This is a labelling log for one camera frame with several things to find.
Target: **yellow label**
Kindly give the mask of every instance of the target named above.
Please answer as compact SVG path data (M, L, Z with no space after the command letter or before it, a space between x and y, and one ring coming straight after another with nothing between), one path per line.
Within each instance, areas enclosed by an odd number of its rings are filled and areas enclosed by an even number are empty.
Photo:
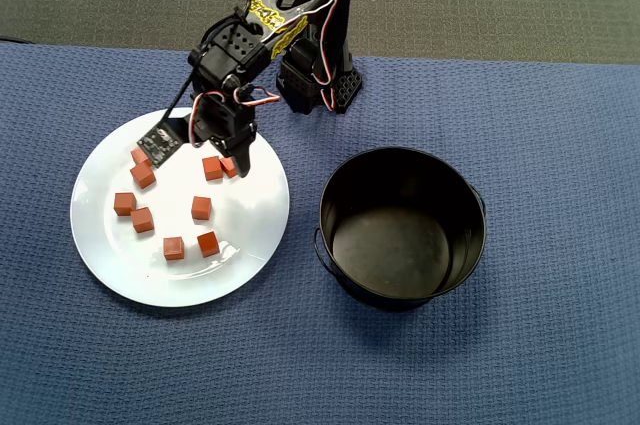
M300 34L300 32L302 32L302 30L304 30L304 27L307 26L307 22L307 16L305 15L304 17L302 17L302 20L300 20L296 24L295 27L285 33L282 38L278 40L278 43L274 45L273 50L271 51L271 60L276 58L280 53L284 51L285 48L289 46L293 39L296 38Z
M267 7L262 0L251 0L249 12L253 13L272 31L282 25L285 20L280 13L273 8Z

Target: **orange cube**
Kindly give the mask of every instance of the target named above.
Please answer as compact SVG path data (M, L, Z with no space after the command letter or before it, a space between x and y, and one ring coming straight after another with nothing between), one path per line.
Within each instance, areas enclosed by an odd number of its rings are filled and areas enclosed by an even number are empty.
M144 163L139 163L133 167L131 169L131 175L138 186L142 189L147 188L156 181L156 176L153 174L153 171Z
M218 157L209 157L202 159L202 166L204 167L204 176L208 180L217 180L222 178L224 173L222 172L222 165Z
M147 207L133 210L131 212L131 222L138 233L153 230L153 217Z
M184 242L182 237L164 239L164 258L167 260L182 260L184 258Z
M133 161L136 162L136 165L139 163L144 163L147 167L151 168L151 159L147 157L147 154L144 153L140 147L136 147L134 150L131 150L131 157Z
M220 246L218 245L218 239L214 232L200 235L198 237L198 245L200 245L200 251L205 258L220 253Z
M118 216L128 217L131 215L131 212L136 209L136 196L131 192L116 193L113 209Z
M227 177L233 178L238 174L238 170L236 170L236 164L233 163L233 158L223 158L220 160L220 165L222 165L222 170L227 174Z
M196 220L211 218L211 199L209 197L193 197L191 216Z

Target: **blue fabric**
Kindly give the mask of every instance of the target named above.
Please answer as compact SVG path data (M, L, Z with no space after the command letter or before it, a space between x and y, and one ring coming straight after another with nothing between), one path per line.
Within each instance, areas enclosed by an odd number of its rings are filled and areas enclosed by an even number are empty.
M639 423L640 67L357 66L344 116L258 113L291 190L271 262L163 310L93 278L69 202L102 138L167 105L186 54L0 45L0 423ZM447 160L488 210L475 273L405 314L350 298L312 245L331 172L381 145Z

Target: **black robotic arm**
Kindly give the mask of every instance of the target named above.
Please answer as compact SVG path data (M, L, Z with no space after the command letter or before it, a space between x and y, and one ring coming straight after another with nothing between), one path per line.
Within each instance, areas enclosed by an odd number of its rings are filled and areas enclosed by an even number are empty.
M257 130L254 107L280 99L251 82L282 52L276 85L294 112L308 114L324 104L344 113L362 85L346 41L349 5L350 0L294 0L285 7L283 0L247 0L191 51L192 72L160 122L138 141L140 147L160 167L182 144L210 141L245 176ZM190 84L192 113L170 117ZM251 96L257 88L265 97Z

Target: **circuit board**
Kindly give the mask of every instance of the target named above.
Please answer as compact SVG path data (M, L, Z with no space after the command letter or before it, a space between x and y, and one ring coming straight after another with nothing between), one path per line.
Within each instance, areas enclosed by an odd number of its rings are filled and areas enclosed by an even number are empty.
M157 123L138 140L138 146L144 150L155 167L160 167L184 143L180 134L172 127L173 120Z

